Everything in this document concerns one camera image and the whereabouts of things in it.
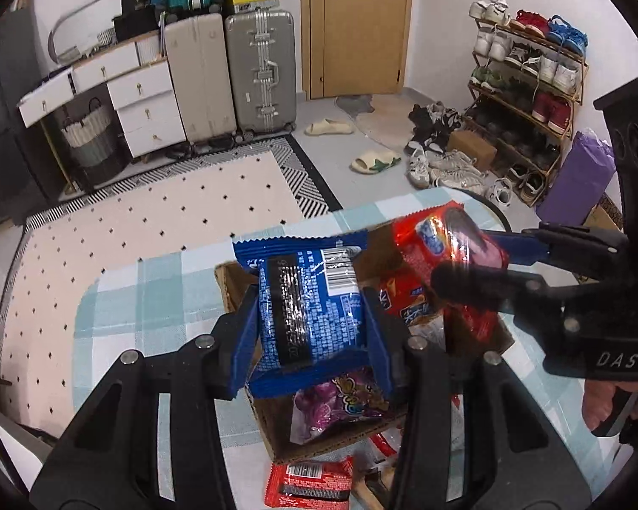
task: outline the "human hand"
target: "human hand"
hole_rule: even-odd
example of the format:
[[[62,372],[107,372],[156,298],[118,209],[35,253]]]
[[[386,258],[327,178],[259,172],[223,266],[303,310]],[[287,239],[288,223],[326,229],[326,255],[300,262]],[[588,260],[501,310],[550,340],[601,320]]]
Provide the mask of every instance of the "human hand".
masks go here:
[[[586,380],[584,383],[584,401],[581,414],[584,423],[593,431],[612,413],[612,398],[616,388],[638,392],[638,381],[596,381]],[[638,419],[638,400],[631,412],[632,419]]]

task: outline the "purple bag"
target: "purple bag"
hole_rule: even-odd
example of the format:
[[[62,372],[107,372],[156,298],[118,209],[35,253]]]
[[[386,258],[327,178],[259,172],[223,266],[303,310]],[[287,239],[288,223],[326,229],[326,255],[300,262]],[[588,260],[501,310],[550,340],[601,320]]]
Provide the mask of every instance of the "purple bag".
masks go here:
[[[544,222],[580,226],[597,205],[616,167],[611,146],[589,128],[577,132],[572,151],[558,173],[537,215]]]

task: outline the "door frame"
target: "door frame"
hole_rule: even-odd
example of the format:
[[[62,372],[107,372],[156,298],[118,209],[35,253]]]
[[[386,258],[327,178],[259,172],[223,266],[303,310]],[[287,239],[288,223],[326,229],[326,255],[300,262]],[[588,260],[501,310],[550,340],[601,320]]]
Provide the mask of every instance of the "door frame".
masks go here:
[[[399,82],[397,87],[401,91],[404,88],[404,76],[406,73],[406,57],[409,48],[409,29],[411,25],[411,5],[412,0],[406,0],[406,11],[404,17],[404,36],[402,40],[402,62],[399,64]],[[310,0],[300,0],[300,30],[301,30],[301,65],[303,70],[303,91],[305,100],[310,100]]]

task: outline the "checkered tablecloth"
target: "checkered tablecloth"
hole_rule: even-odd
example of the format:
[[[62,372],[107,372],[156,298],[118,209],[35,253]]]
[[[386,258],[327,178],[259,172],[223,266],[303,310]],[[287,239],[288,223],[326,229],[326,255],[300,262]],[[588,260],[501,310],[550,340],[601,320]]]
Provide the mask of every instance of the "checkered tablecloth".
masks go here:
[[[206,245],[180,253],[107,271],[83,296],[75,320],[73,349],[73,402],[76,410],[125,349],[145,356],[179,349],[201,333],[208,333],[224,308],[214,267],[235,260],[233,242],[274,236],[331,236],[374,226],[450,200],[465,204],[466,211],[483,229],[501,230],[498,219],[481,203],[465,194],[433,188],[410,195],[337,211],[288,226],[277,226],[242,238]],[[507,363],[540,404],[573,454],[597,495],[606,486],[616,447],[614,439],[597,439],[583,422],[583,381],[547,374],[544,354],[532,337],[503,315],[515,344],[505,353]],[[162,396],[159,408],[158,454],[160,487],[171,497],[169,466],[169,408]],[[259,510],[269,474],[269,458],[250,406],[243,394],[232,402],[216,403],[225,461],[238,508]],[[245,466],[245,478],[236,470]],[[353,507],[359,508],[356,501]]]

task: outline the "laundry basket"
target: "laundry basket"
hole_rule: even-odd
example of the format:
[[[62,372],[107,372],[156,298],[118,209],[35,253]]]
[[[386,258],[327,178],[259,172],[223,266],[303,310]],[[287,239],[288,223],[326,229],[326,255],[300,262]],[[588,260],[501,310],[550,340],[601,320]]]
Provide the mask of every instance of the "laundry basket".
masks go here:
[[[92,185],[108,182],[128,163],[106,106],[100,105],[82,119],[71,122],[62,128],[62,133],[71,157]]]

